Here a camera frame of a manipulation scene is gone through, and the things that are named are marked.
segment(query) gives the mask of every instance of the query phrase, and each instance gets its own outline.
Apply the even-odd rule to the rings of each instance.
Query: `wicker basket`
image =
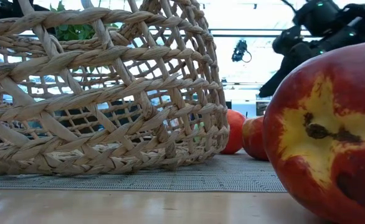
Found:
[[[24,17],[0,20],[0,173],[175,169],[225,147],[216,46],[196,0],[144,0],[140,9],[130,0],[132,12],[88,0],[83,11],[35,12],[19,2]],[[123,26],[104,26],[113,22]],[[59,42],[46,29],[62,24],[96,34]],[[16,35],[25,30],[38,39]]]

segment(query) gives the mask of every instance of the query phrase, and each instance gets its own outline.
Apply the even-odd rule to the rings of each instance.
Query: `wooden table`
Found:
[[[0,224],[325,224],[288,194],[0,190]]]

